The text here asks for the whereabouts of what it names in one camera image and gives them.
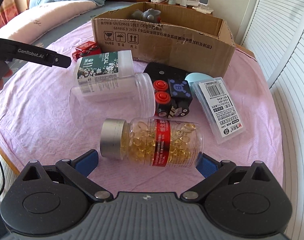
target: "red button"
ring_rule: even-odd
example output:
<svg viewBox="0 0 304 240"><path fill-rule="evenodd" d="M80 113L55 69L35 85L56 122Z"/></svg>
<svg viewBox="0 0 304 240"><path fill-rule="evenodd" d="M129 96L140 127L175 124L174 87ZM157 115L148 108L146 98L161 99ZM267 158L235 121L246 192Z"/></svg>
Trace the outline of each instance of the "red button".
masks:
<svg viewBox="0 0 304 240"><path fill-rule="evenodd" d="M169 88L169 85L163 80L157 80L154 81L153 87L156 91L166 91Z"/></svg>
<svg viewBox="0 0 304 240"><path fill-rule="evenodd" d="M159 91L159 92L155 93L155 101L158 104L166 105L166 104L170 103L171 97L168 93Z"/></svg>

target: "silver jar lid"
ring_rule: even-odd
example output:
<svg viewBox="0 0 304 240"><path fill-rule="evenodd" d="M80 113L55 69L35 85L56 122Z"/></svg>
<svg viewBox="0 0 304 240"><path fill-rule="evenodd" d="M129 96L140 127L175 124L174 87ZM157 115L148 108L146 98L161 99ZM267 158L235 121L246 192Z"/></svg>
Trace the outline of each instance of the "silver jar lid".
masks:
<svg viewBox="0 0 304 240"><path fill-rule="evenodd" d="M101 132L100 151L106 158L122 160L121 138L125 120L105 119Z"/></svg>

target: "clear plastic jar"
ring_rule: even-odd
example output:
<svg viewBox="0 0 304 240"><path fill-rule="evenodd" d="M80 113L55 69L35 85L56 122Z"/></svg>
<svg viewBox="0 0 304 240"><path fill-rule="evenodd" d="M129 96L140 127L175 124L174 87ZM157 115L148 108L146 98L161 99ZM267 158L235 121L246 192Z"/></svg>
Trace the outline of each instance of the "clear plastic jar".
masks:
<svg viewBox="0 0 304 240"><path fill-rule="evenodd" d="M154 115L154 89L148 74L107 79L97 85L99 89L86 96L82 87L70 90L70 113L78 128L97 128L106 118L131 120Z"/></svg>
<svg viewBox="0 0 304 240"><path fill-rule="evenodd" d="M142 165L195 167L203 151L197 123L161 119L106 119L100 151L103 157L129 159Z"/></svg>

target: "product label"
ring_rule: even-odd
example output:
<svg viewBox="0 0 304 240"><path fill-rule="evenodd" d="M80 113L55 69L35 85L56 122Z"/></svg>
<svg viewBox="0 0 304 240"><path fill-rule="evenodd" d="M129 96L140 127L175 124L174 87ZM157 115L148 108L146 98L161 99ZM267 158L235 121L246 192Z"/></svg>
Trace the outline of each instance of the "product label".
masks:
<svg viewBox="0 0 304 240"><path fill-rule="evenodd" d="M83 93L101 90L102 86L114 86L119 76L118 53L107 52L82 57L77 80Z"/></svg>
<svg viewBox="0 0 304 240"><path fill-rule="evenodd" d="M156 143L152 166L166 166L170 153L170 139L170 121L156 119Z"/></svg>
<svg viewBox="0 0 304 240"><path fill-rule="evenodd" d="M222 80L199 83L222 137L243 127L239 113L232 103Z"/></svg>

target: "red toy car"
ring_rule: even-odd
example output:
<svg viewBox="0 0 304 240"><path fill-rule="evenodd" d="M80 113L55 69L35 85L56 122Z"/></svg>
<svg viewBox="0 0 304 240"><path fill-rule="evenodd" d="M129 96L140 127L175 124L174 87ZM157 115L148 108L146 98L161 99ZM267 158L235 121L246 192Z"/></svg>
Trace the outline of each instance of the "red toy car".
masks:
<svg viewBox="0 0 304 240"><path fill-rule="evenodd" d="M72 57L77 61L80 57L101 54L101 48L93 41L88 41L76 47L76 52L72 53Z"/></svg>

